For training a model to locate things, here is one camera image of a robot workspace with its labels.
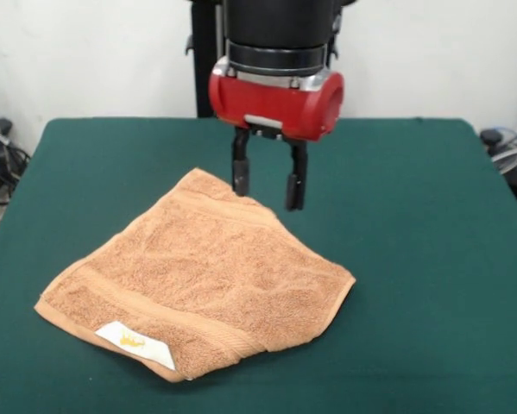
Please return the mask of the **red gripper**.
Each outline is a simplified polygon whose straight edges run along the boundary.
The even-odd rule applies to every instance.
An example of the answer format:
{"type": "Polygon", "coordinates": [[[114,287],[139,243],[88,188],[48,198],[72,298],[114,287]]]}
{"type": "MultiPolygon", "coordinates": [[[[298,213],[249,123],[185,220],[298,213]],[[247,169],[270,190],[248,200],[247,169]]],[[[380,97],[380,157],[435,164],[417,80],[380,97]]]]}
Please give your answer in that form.
{"type": "MultiPolygon", "coordinates": [[[[218,60],[209,80],[211,107],[235,128],[231,145],[231,186],[238,197],[249,193],[249,131],[267,127],[305,141],[319,141],[335,128],[344,100],[344,78],[326,67],[312,76],[273,77],[234,72],[227,58],[218,60]]],[[[288,141],[293,168],[287,178],[285,207],[304,208],[307,143],[288,141]]]]}

